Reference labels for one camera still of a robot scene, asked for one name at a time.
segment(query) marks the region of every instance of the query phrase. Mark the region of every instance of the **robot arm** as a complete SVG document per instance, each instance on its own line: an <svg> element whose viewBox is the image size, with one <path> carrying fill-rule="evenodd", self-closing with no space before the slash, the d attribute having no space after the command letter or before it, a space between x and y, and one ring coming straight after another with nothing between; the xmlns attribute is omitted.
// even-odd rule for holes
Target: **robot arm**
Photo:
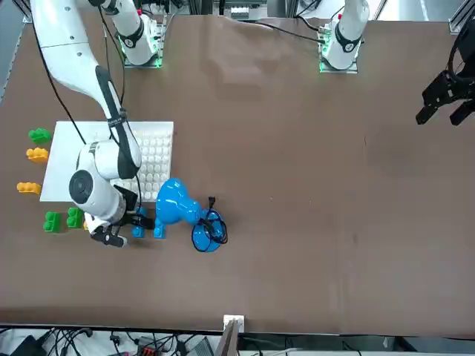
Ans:
<svg viewBox="0 0 475 356"><path fill-rule="evenodd" d="M330 24L332 35L323 53L332 67L345 70L351 66L369 17L370 6L366 0L345 0L341 20Z"/></svg>
<svg viewBox="0 0 475 356"><path fill-rule="evenodd" d="M113 16L131 62L147 62L153 56L148 46L150 31L144 29L148 22L138 16L132 0L118 3L104 0L97 4L90 0L90 3L102 5L105 12ZM140 148L128 126L109 72L97 63L91 52L76 0L32 0L31 6L39 45L51 75L67 88L95 99L104 111L114 138L85 145L69 184L73 201L94 222L88 223L91 234L102 233L102 228L124 218L128 203L109 180L135 177L141 165Z"/></svg>

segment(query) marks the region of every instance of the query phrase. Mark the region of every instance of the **blue toy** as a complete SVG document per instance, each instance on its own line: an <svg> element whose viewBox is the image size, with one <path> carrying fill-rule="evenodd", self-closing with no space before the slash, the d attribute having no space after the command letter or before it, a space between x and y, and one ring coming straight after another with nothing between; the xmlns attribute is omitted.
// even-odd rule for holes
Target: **blue toy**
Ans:
<svg viewBox="0 0 475 356"><path fill-rule="evenodd" d="M213 252L228 242L226 224L213 209L214 197L209 197L209 208L202 209L200 203L190 199L186 186L177 178L163 183L155 203L154 237L165 238L165 225L185 220L193 225L191 233L194 247L199 252Z"/></svg>
<svg viewBox="0 0 475 356"><path fill-rule="evenodd" d="M147 217L147 211L145 208L140 208L138 213L144 217ZM134 226L132 228L132 235L139 239L142 239L145 236L145 229L141 228L140 226Z"/></svg>

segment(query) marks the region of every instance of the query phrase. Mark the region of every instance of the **yellow lego brick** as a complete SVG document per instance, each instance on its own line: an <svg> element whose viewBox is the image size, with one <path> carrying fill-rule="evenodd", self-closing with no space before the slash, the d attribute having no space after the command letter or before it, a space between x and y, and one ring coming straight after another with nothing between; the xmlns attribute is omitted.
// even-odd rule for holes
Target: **yellow lego brick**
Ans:
<svg viewBox="0 0 475 356"><path fill-rule="evenodd" d="M46 162L48 160L48 151L46 151L44 148L35 148L34 150L30 148L27 150L27 157L30 161L33 162Z"/></svg>
<svg viewBox="0 0 475 356"><path fill-rule="evenodd" d="M40 184L36 184L36 183L18 183L16 185L16 189L20 192L20 193L35 193L35 194L40 194L41 191L42 191L42 187Z"/></svg>

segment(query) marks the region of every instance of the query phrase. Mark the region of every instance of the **metal frame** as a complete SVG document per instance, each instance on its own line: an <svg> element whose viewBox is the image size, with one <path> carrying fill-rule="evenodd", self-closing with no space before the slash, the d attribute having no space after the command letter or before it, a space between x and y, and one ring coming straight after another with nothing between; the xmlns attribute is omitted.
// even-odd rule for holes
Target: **metal frame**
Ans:
<svg viewBox="0 0 475 356"><path fill-rule="evenodd" d="M454 15L448 20L448 26L453 35L460 32L468 16L475 9L475 0L464 0Z"/></svg>

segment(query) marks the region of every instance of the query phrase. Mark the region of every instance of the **brown table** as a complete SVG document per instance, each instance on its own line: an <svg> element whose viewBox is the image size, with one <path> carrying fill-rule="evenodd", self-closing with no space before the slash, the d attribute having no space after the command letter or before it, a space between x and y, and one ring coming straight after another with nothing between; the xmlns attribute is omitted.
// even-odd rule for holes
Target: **brown table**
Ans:
<svg viewBox="0 0 475 356"><path fill-rule="evenodd" d="M85 20L104 64L99 17ZM203 204L217 197L228 245L200 254L186 224L122 250L42 232L46 210L71 205L16 183L45 171L24 156L27 131L65 113L27 26L0 108L0 322L221 329L224 314L244 314L250 332L471 336L475 121L452 127L450 108L426 126L414 118L447 61L447 24L371 22L359 74L320 75L312 42L173 21L163 68L126 71L125 107L174 121L172 175ZM78 120L103 117L58 88Z"/></svg>

